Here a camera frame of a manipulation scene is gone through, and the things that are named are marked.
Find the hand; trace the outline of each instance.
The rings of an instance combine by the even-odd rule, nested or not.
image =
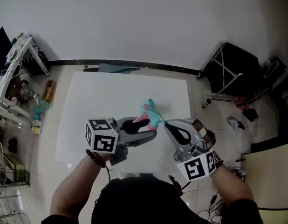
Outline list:
[[[110,157],[111,157],[111,154],[106,154],[106,153],[98,153],[102,159],[106,162],[106,161],[109,161]]]

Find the cable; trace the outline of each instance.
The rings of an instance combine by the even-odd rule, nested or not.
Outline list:
[[[165,123],[166,121],[164,120],[163,116],[161,116],[161,114],[159,112],[157,112],[155,109],[148,107],[148,109],[152,112],[154,112],[156,115],[158,115],[159,117],[161,117],[161,119],[163,120],[163,122]]]
[[[183,186],[183,187],[181,188],[181,190],[185,189],[188,185],[190,185],[190,183],[191,183],[191,182],[188,182],[185,186]]]
[[[7,70],[7,75],[5,76],[5,80],[4,80],[4,81],[1,83],[1,85],[0,85],[0,90],[1,90],[2,85],[3,85],[5,82],[10,81],[12,78],[14,78],[14,77],[16,77],[16,76],[18,76],[18,75],[20,74],[20,70],[21,70],[21,69],[19,70],[19,74],[18,74],[18,75],[11,77],[11,78],[7,81],[8,73],[9,73],[9,72],[13,72],[11,69],[14,67],[14,64],[15,64],[17,61],[19,61],[19,60],[22,59],[23,52],[24,52],[24,48],[22,49],[22,54],[20,55],[20,58],[17,60],[17,57],[18,57],[18,55],[20,54],[20,51],[19,51],[19,53],[18,53],[17,56],[15,57],[15,60],[14,60],[13,62],[11,62],[11,64],[13,63],[13,65],[12,65],[11,68],[8,68],[8,70]]]
[[[214,202],[215,202],[215,199],[216,199],[217,195],[218,195],[218,192],[217,192],[216,195],[214,195],[214,196],[212,197],[212,200],[211,200],[211,202],[210,202],[210,207],[208,208],[208,210],[201,210],[201,211],[199,211],[199,212],[197,213],[198,216],[199,216],[199,213],[200,213],[200,212],[207,211],[207,213],[208,213],[207,221],[208,221],[209,218],[210,218],[210,213],[215,212],[220,206],[224,205],[224,203],[222,203],[222,204],[220,204],[219,206],[217,206],[217,205],[222,201],[222,199],[220,199],[220,200],[218,200],[218,201],[215,203],[214,206],[212,206],[212,205],[214,204]]]
[[[0,142],[0,146],[1,146],[1,150],[2,150],[2,163],[3,163],[4,169],[5,169],[5,179],[4,179],[4,182],[3,182],[3,187],[5,188],[5,181],[6,181],[6,179],[7,179],[7,171],[6,171],[5,163],[3,162],[4,152],[3,152],[3,147],[2,147],[1,142]]]
[[[0,207],[1,207],[1,210],[2,210],[3,215],[5,215],[5,214],[4,214],[4,210],[3,210],[3,208],[2,208],[2,205],[1,205],[1,202],[0,202]]]
[[[48,71],[48,69],[47,69],[47,67],[45,66],[45,64],[44,63],[42,63],[43,64],[43,68],[46,70],[46,72],[49,72]]]
[[[15,214],[8,214],[8,215],[0,216],[0,218],[12,217],[12,216],[15,216],[15,215],[20,215],[20,214],[24,214],[24,215],[27,217],[27,219],[28,219],[28,221],[29,221],[29,224],[30,224],[30,219],[29,219],[29,217],[27,216],[27,214],[24,213],[24,212],[19,212],[19,213],[15,213]]]
[[[10,107],[14,107],[14,106],[16,106],[18,104],[18,102],[17,103],[15,103],[14,105],[11,105],[11,106],[9,106],[9,105],[7,105],[7,109],[9,109]]]
[[[214,217],[220,217],[219,222],[215,222],[215,221],[213,220]],[[222,221],[222,217],[221,217],[220,215],[214,215],[214,216],[210,219],[210,221],[211,221],[212,223],[214,223],[214,224],[220,224],[221,221]]]
[[[0,215],[0,217],[3,217],[3,216],[7,216],[7,215],[10,215],[10,214],[12,213],[12,211],[14,211],[14,212],[15,212],[15,210],[14,210],[14,209],[11,209],[11,210],[10,210],[10,212],[9,212],[8,214],[6,214],[6,215],[5,215],[5,214],[2,214],[2,215]]]
[[[108,172],[108,176],[109,176],[109,182],[111,181],[111,176],[110,176],[110,171],[108,169],[108,167],[106,166],[107,172]]]

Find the floor tile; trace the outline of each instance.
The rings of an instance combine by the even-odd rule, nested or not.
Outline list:
[[[23,194],[21,199],[23,199],[25,195],[29,196],[29,198],[25,199],[26,202],[22,201],[22,205],[25,212],[30,211],[33,214],[29,219],[36,218],[37,222],[40,223],[49,216],[52,197],[59,184],[33,173],[30,178],[30,188],[20,191],[20,194]]]
[[[184,178],[184,176],[180,172],[156,173],[153,175],[159,180],[172,184],[172,181],[168,177],[168,175],[171,175],[172,177],[175,178],[175,181],[177,181],[181,187],[185,186],[188,183],[188,181]],[[195,191],[195,190],[198,190],[198,180],[192,181],[185,189],[183,189],[183,192],[190,192],[190,191]]]
[[[186,86],[190,101],[191,118],[196,119],[195,103],[194,103],[194,97],[192,95],[192,85],[190,79],[186,79]]]
[[[259,143],[277,137],[278,125],[275,123],[275,124],[251,127],[245,130],[244,132],[248,133],[248,140],[250,144]]]
[[[46,119],[60,121],[65,98],[69,90],[69,84],[75,71],[76,70],[62,70],[51,74],[51,79],[56,81],[56,90],[53,101],[51,102],[51,107],[45,114]]]
[[[210,208],[210,201],[211,201],[212,197],[216,194],[217,194],[217,190],[214,186],[198,190],[198,201],[197,201],[196,213],[199,215],[199,217],[202,217],[206,220],[208,219],[208,212],[202,211],[202,210],[208,210]],[[220,196],[218,194],[215,203],[217,203],[219,200],[220,200]],[[215,215],[215,213],[212,212],[210,214],[209,220],[214,215]]]
[[[254,122],[250,122],[242,114],[242,111],[231,102],[215,100],[206,108],[202,109],[206,99],[211,97],[210,85],[207,82],[196,80],[194,77],[190,77],[190,81],[192,84],[196,117],[201,120],[207,129],[230,129],[231,126],[226,121],[228,116],[234,116],[241,121],[245,127],[268,125],[278,122],[277,108],[268,94],[250,105],[250,108],[254,108],[259,115],[258,119]],[[221,97],[227,99],[231,98],[226,95],[221,95]]]
[[[226,166],[236,166],[236,160],[240,158],[245,149],[249,147],[248,132],[233,129],[214,130],[216,143],[213,147],[218,156],[224,160]]]
[[[27,170],[54,182],[62,182],[66,177],[66,164],[55,160],[58,127],[58,121],[47,119],[43,122],[41,135],[23,130],[25,138],[17,136],[19,161]]]
[[[186,203],[189,209],[196,213],[198,191],[185,192],[181,196],[181,199]]]

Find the forearm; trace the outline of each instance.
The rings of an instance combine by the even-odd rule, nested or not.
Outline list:
[[[240,199],[254,199],[249,186],[227,169],[225,165],[220,165],[210,176],[227,206]]]
[[[89,156],[85,156],[56,189],[50,215],[64,215],[78,222],[79,213],[89,198],[93,182],[100,169]]]

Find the red object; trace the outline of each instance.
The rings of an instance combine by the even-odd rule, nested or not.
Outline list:
[[[245,104],[244,106],[242,106],[243,104],[241,102],[246,102],[246,98],[243,98],[243,97],[237,97],[237,96],[232,96],[233,100],[234,101],[239,101],[240,103],[236,103],[235,102],[235,105],[237,108],[241,109],[241,110],[246,110],[250,104]]]

